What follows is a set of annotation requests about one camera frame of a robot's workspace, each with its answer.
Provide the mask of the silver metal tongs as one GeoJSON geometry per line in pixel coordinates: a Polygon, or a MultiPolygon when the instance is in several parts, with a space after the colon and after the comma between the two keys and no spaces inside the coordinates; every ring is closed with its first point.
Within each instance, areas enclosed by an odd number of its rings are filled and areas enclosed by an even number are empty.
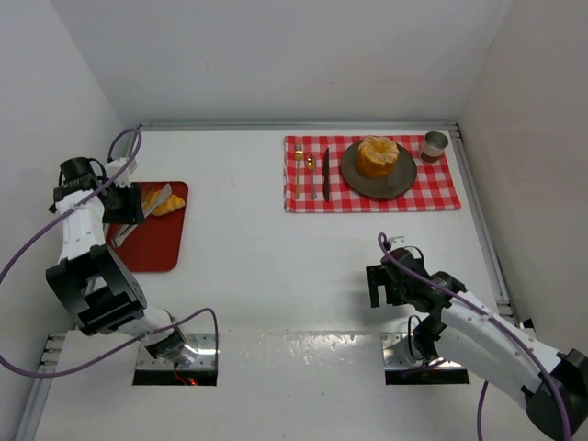
{"type": "MultiPolygon", "coordinates": [[[[153,212],[160,206],[162,206],[166,200],[172,196],[172,187],[170,183],[166,183],[162,189],[153,191],[149,190],[145,195],[145,198],[141,204],[143,218],[147,218],[153,214],[153,212]]],[[[125,224],[121,226],[113,238],[110,240],[110,244],[114,248],[119,248],[125,240],[133,233],[135,229],[139,227],[138,224],[125,224]]]]}

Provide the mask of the golden croissant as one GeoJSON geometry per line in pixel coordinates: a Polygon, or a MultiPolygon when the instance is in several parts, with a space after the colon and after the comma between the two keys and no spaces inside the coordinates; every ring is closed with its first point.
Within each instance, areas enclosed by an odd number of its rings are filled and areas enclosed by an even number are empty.
{"type": "MultiPolygon", "coordinates": [[[[147,196],[143,199],[141,207],[144,211],[160,196],[162,190],[150,191],[147,196]]],[[[171,214],[175,211],[182,209],[186,205],[183,198],[176,194],[172,194],[166,201],[160,204],[154,209],[152,215],[155,217],[163,217],[167,214],[171,214]]]]}

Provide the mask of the round sugar-topped bread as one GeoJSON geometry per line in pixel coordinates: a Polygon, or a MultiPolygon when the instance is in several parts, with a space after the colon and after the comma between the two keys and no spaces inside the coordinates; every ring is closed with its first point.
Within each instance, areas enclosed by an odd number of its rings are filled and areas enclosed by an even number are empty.
{"type": "Polygon", "coordinates": [[[387,137],[368,136],[358,146],[356,168],[370,179],[389,175],[399,159],[398,144],[387,137]]]}

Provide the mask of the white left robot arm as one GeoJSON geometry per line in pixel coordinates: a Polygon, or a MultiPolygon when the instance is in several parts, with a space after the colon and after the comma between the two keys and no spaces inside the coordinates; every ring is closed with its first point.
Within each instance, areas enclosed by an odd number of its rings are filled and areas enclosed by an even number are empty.
{"type": "Polygon", "coordinates": [[[188,365],[187,339],[174,316],[148,306],[104,233],[105,224],[145,220],[140,187],[130,180],[136,165],[120,158],[96,172],[94,164],[76,157],[60,166],[50,211],[62,220],[62,251],[46,280],[84,334],[127,334],[139,338],[151,357],[188,365]]]}

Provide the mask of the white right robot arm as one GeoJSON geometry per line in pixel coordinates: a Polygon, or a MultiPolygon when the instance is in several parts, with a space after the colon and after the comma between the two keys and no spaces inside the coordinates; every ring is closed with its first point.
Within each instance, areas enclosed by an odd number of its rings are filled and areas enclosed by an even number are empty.
{"type": "Polygon", "coordinates": [[[484,305],[446,272],[428,273],[421,253],[387,249],[366,269],[370,305],[385,290],[392,306],[422,315],[383,337],[384,363],[400,382],[453,362],[509,396],[552,440],[569,440],[587,419],[587,357],[539,342],[484,305]]]}

